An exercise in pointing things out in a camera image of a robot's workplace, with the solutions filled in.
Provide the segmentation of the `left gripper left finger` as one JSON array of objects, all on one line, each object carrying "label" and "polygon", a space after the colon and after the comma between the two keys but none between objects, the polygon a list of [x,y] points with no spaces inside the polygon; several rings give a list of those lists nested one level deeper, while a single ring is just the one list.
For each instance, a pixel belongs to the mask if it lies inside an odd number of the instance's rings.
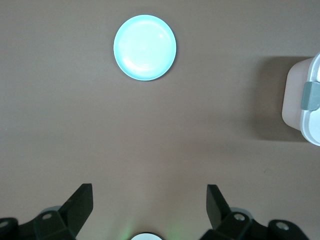
[{"label": "left gripper left finger", "polygon": [[75,240],[94,208],[93,186],[82,184],[57,210],[47,210],[27,223],[0,219],[2,240]]}]

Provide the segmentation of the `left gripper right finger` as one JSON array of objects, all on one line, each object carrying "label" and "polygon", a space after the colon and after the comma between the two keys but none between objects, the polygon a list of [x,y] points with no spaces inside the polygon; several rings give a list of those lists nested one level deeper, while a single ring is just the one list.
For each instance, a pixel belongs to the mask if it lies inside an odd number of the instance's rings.
[{"label": "left gripper right finger", "polygon": [[293,222],[274,219],[264,226],[248,214],[231,209],[215,184],[207,185],[206,212],[211,224],[202,240],[307,240]]}]

